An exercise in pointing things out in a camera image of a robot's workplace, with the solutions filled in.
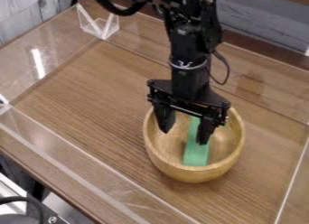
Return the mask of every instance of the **bowl rim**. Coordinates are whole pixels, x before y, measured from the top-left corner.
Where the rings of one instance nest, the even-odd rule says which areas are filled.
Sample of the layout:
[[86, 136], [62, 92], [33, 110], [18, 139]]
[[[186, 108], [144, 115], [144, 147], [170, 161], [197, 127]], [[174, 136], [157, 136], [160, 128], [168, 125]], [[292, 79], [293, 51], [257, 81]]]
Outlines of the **bowl rim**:
[[221, 160], [217, 163], [209, 164], [208, 166], [189, 166], [189, 165], [184, 165], [184, 164], [174, 164], [174, 163], [170, 163], [165, 157], [162, 157], [162, 154], [158, 153], [158, 151], [157, 151], [157, 149], [156, 149], [156, 147], [153, 145], [153, 142], [152, 142], [150, 136], [149, 136], [149, 131], [148, 131], [149, 130], [148, 126], [149, 126], [150, 116], [152, 116], [153, 113], [154, 113], [154, 108], [152, 107], [149, 109], [149, 111], [148, 111], [148, 114], [146, 114], [146, 117], [145, 117], [145, 120], [144, 120], [144, 125], [142, 125], [144, 141], [145, 141], [146, 148], [149, 148], [152, 150], [152, 152], [156, 155], [156, 157], [162, 162], [165, 162], [168, 165], [173, 166], [174, 168], [177, 168], [177, 169], [180, 169], [182, 171], [188, 171], [188, 172], [215, 171], [219, 168], [221, 168], [225, 165], [228, 165], [229, 163], [232, 163], [235, 161], [235, 159], [239, 158], [239, 156], [241, 155], [241, 149], [244, 147], [244, 142], [245, 142], [245, 124], [243, 122], [241, 115], [239, 114], [239, 112], [237, 112], [237, 110], [236, 110], [235, 107], [232, 107], [229, 109], [229, 113], [232, 113], [233, 116], [236, 117], [236, 119], [239, 120], [239, 124], [240, 124], [240, 128], [241, 128], [241, 133], [243, 133], [241, 140], [240, 140], [240, 142], [237, 144], [236, 150], [229, 155], [229, 157], [225, 158], [224, 160]]

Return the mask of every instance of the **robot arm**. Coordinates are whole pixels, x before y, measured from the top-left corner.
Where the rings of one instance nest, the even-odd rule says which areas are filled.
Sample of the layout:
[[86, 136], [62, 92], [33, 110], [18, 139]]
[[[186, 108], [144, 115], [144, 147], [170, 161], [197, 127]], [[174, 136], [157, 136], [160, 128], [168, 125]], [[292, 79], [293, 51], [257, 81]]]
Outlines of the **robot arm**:
[[[118, 15], [136, 14], [148, 1], [152, 0], [132, 0], [132, 7], [120, 10], [109, 0], [98, 0]], [[156, 118], [165, 133], [174, 126], [176, 111], [200, 117], [197, 142], [207, 144], [217, 127], [227, 124], [231, 108], [231, 102], [211, 88], [213, 54], [229, 67], [224, 56], [217, 52], [217, 46], [223, 42], [217, 0], [161, 1], [168, 6], [156, 5], [156, 8], [165, 16], [172, 42], [172, 80], [149, 80], [149, 101], [154, 105]]]

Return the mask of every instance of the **wooden table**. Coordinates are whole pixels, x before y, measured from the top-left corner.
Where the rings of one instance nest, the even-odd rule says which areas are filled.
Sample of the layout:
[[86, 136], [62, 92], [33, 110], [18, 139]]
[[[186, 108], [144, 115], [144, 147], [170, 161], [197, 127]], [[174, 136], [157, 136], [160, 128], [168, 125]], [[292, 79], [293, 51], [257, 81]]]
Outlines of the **wooden table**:
[[[93, 0], [83, 3], [91, 15], [105, 16]], [[177, 182], [156, 169], [142, 140], [142, 121], [150, 108], [146, 80], [168, 79], [170, 74], [164, 24], [141, 15], [121, 23], [122, 30], [109, 42], [100, 41], [82, 34], [71, 9], [11, 44], [7, 56], [18, 50], [25, 54], [15, 62], [2, 61], [2, 69], [17, 70], [19, 65], [22, 70], [30, 46], [46, 50], [46, 66], [57, 68], [13, 105], [75, 146], [46, 138], [46, 131], [30, 128], [21, 119], [19, 131], [41, 146], [45, 157], [5, 131], [2, 152], [100, 223], [140, 220], [128, 219], [126, 210], [118, 211], [117, 205], [106, 202], [106, 190], [114, 190], [130, 211], [152, 223], [164, 223], [162, 217], [174, 215], [170, 207], [162, 212], [145, 194], [126, 190], [126, 180], [118, 182], [118, 174], [108, 175], [106, 167], [101, 168], [105, 163], [201, 223], [273, 223], [309, 134], [307, 69], [231, 44], [221, 45], [235, 71], [228, 86], [216, 89], [241, 113], [245, 148], [240, 162], [223, 178], [203, 184]], [[46, 43], [55, 44], [51, 51]], [[35, 64], [29, 61], [25, 68], [30, 66]], [[219, 62], [215, 69], [223, 77]], [[291, 209], [289, 221], [308, 223], [308, 212], [300, 215], [300, 209]], [[184, 218], [174, 222], [188, 223]]]

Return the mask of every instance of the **wooden bowl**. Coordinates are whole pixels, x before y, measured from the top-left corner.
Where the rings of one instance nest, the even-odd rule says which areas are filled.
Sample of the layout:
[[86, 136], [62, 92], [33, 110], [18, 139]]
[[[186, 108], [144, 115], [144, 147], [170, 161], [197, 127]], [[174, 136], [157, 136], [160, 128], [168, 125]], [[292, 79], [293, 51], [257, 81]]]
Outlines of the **wooden bowl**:
[[237, 110], [229, 110], [229, 123], [217, 128], [211, 137], [208, 166], [182, 164], [190, 116], [177, 112], [177, 123], [168, 134], [158, 127], [154, 109], [144, 121], [144, 139], [148, 154], [157, 168], [182, 182], [207, 182], [220, 177], [237, 162], [244, 146], [245, 130]]

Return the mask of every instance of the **green block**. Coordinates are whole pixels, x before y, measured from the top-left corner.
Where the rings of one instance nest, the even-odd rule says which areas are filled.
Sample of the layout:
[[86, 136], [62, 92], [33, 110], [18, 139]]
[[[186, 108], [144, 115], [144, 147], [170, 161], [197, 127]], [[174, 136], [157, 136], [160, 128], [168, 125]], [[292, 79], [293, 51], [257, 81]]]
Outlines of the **green block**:
[[182, 163], [189, 166], [208, 166], [209, 143], [200, 145], [197, 140], [200, 118], [192, 117], [189, 127], [189, 138]]

